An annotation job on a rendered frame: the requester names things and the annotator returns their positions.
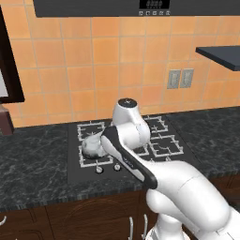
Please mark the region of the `dark grey wall shelf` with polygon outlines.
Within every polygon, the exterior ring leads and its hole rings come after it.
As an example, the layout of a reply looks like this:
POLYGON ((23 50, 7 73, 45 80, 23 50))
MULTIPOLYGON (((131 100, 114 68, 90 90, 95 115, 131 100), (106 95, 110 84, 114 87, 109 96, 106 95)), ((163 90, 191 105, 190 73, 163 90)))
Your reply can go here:
POLYGON ((232 71, 240 71, 240 45, 197 47, 196 53, 232 71))

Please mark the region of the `black gas hob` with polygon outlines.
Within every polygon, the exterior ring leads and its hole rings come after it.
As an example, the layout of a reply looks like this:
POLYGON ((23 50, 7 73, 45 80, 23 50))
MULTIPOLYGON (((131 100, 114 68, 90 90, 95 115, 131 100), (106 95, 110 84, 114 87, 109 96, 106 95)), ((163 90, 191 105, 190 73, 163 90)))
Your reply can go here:
MULTIPOLYGON (((134 150, 140 158, 166 161, 165 158, 170 157, 172 161, 182 160, 195 168, 201 166, 201 162, 196 159, 165 115, 144 115, 143 119, 151 130, 151 139, 147 145, 134 150)), ((114 157, 89 159, 82 154, 83 140, 88 136, 102 132, 104 128, 110 125, 111 121, 111 119, 92 120, 72 123, 68 126, 67 182, 69 184, 79 184, 90 180, 121 179, 131 176, 114 157), (115 164, 121 166, 121 171, 114 170, 115 164), (103 173, 96 173, 96 167, 101 167, 103 173)))

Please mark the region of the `brown cupboard door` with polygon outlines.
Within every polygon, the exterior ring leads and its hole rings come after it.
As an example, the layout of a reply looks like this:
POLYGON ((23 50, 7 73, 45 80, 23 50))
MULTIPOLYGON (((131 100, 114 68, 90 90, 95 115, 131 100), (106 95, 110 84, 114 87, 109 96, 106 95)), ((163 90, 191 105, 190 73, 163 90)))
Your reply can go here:
POLYGON ((0 240, 53 240, 50 223, 44 207, 0 213, 0 240))
POLYGON ((55 240, 128 240, 129 217, 136 239, 137 191, 48 205, 46 211, 55 240))
POLYGON ((230 206, 240 212, 240 174, 212 178, 211 182, 230 206))
POLYGON ((138 240, 143 240, 142 235, 148 233, 156 224, 158 215, 150 210, 146 203, 146 191, 142 190, 140 192, 139 200, 139 215, 138 215, 138 225, 137 225, 137 238, 138 240), (147 231, 144 230, 144 217, 147 217, 147 231))

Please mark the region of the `dark framed window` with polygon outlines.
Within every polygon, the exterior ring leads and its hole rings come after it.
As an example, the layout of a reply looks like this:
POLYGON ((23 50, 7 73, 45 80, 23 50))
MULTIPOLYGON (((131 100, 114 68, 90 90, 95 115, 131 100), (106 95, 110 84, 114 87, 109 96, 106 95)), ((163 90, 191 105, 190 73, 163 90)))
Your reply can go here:
POLYGON ((0 102, 24 102, 23 89, 0 7, 0 102))

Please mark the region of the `grey wall socket plate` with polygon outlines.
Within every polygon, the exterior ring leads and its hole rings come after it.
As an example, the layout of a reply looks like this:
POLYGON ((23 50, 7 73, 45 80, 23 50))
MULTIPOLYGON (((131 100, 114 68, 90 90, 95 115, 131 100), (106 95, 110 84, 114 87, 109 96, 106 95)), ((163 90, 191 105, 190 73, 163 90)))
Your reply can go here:
POLYGON ((171 69, 169 71, 169 77, 168 77, 168 89, 177 89, 179 85, 181 70, 180 69, 171 69))
POLYGON ((185 68, 182 72, 182 78, 180 82, 181 88, 189 88, 191 86, 192 77, 193 77, 193 68, 185 68))

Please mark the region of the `dark grey range hood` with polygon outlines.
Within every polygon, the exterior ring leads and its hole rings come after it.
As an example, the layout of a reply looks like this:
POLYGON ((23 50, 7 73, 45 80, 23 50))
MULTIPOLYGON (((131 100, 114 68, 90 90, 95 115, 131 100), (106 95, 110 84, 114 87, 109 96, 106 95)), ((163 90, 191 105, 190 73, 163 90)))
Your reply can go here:
POLYGON ((38 17, 240 16, 240 0, 33 0, 38 17))

